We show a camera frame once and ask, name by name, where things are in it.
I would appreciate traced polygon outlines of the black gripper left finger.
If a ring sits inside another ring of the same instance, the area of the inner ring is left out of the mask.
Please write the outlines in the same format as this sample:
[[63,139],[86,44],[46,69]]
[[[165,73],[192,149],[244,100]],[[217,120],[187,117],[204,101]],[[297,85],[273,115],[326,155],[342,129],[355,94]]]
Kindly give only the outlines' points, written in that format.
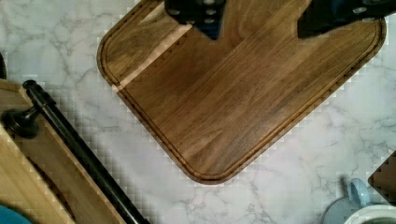
[[166,13],[180,24],[191,24],[211,40],[219,38],[227,0],[164,0]]

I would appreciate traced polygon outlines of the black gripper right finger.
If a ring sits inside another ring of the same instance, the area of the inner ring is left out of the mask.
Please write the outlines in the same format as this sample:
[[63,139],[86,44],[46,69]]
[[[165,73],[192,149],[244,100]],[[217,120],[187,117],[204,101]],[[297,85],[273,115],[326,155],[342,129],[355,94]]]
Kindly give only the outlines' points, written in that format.
[[297,36],[323,35],[355,21],[383,19],[395,11],[396,0],[312,0],[297,21]]

